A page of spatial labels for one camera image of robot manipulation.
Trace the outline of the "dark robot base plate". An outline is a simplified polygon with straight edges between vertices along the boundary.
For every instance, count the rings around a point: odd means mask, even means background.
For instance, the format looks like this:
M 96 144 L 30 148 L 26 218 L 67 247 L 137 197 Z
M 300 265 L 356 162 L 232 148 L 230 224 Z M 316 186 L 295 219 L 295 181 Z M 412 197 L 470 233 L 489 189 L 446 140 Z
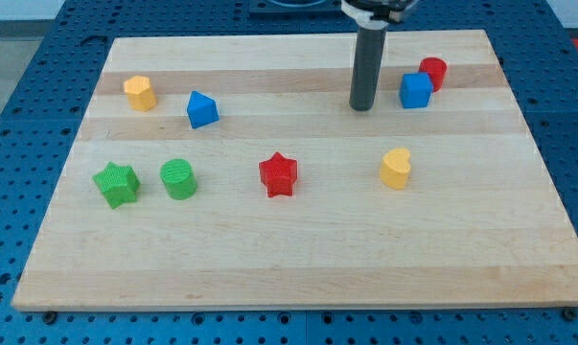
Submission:
M 341 12 L 340 0 L 249 0 L 250 18 Z

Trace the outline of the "robot arm end white black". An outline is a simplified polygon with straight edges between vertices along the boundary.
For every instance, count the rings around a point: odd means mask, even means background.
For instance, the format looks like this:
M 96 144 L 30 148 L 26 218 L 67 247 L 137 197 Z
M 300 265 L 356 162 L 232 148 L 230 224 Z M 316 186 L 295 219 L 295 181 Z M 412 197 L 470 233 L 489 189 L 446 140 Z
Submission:
M 418 4 L 419 0 L 342 0 L 340 8 L 359 26 L 377 30 L 403 22 Z

